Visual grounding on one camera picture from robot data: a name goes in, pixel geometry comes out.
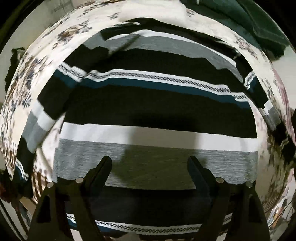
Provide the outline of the black grey striped sweater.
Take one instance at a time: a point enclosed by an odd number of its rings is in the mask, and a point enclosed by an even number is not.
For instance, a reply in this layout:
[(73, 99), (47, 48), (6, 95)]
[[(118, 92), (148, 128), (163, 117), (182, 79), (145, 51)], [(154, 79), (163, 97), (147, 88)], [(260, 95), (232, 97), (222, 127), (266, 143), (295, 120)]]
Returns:
[(196, 233), (209, 205), (187, 158), (235, 186), (255, 181), (252, 105), (275, 130), (280, 118), (249, 63), (213, 38), (153, 19), (106, 28), (42, 88), (20, 138), (13, 183), (32, 197), (36, 150), (61, 118), (55, 182), (84, 177), (104, 156), (112, 159), (102, 192), (90, 189), (104, 233)]

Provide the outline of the black clothes pile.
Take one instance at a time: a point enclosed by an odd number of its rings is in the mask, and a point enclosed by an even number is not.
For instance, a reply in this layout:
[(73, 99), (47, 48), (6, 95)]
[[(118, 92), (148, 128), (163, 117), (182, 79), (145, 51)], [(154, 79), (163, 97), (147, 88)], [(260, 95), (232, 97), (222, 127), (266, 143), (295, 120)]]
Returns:
[(10, 67), (8, 69), (8, 73), (5, 77), (5, 91), (8, 90), (10, 84), (11, 84), (11, 81), (12, 81), (12, 78), (15, 74), (15, 71), (18, 67), (18, 64), (20, 63), (20, 60), (23, 56), (23, 54), (25, 53), (25, 48), (24, 47), (20, 47), (20, 48), (13, 48), (11, 50), (12, 52), (12, 56), (10, 58)]

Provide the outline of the floral bed quilt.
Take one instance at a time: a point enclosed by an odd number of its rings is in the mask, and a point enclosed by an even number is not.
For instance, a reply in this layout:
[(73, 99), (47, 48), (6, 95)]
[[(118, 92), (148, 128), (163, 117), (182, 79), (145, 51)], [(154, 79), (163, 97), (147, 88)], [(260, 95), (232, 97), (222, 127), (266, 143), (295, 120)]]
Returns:
[[(58, 64), (80, 44), (103, 28), (127, 24), (123, 20), (132, 19), (132, 10), (136, 10), (139, 4), (128, 3), (125, 6), (126, 2), (88, 1), (81, 4), (46, 29), (23, 55), (1, 109), (1, 153), (11, 175), (15, 170), (16, 149), (21, 133), (32, 109), (31, 105), (36, 101), (38, 94)], [(295, 141), (287, 92), (266, 54), (251, 44), (250, 40), (246, 40), (246, 37), (213, 18), (197, 13), (193, 7), (185, 7), (176, 1), (162, 1), (161, 4), (163, 5), (157, 6), (156, 10), (164, 10), (164, 14), (153, 14), (152, 6), (149, 6), (147, 11), (141, 9), (140, 13), (135, 13), (134, 16), (155, 16), (158, 21), (216, 37), (246, 57), (268, 99), (286, 125), (287, 132)], [(177, 13), (181, 15), (180, 20), (173, 16), (173, 7), (176, 7)], [(287, 185), (292, 178), (293, 161), (291, 164), (284, 164), (283, 157), (280, 157), (282, 149), (275, 146), (275, 139), (267, 130), (267, 125), (263, 123), (263, 117), (254, 104), (251, 107), (259, 134), (256, 191), (263, 210), (269, 213), (286, 194)], [(61, 121), (55, 128), (59, 130), (60, 127)], [(49, 137), (46, 138), (47, 143), (43, 145), (48, 147), (49, 154), (45, 154), (41, 148), (37, 149), (35, 162), (41, 164), (43, 171), (53, 168), (54, 148), (49, 147), (49, 141), (54, 141), (54, 137), (57, 137), (57, 130), (50, 131)]]

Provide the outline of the dark green folded blanket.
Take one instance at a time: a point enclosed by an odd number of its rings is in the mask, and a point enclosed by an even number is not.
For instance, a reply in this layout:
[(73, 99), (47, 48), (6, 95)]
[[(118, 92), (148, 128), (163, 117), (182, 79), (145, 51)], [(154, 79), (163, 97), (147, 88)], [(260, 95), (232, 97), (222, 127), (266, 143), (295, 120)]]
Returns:
[(254, 1), (181, 1), (188, 9), (214, 19), (262, 50), (271, 60), (284, 55), (292, 42), (272, 17)]

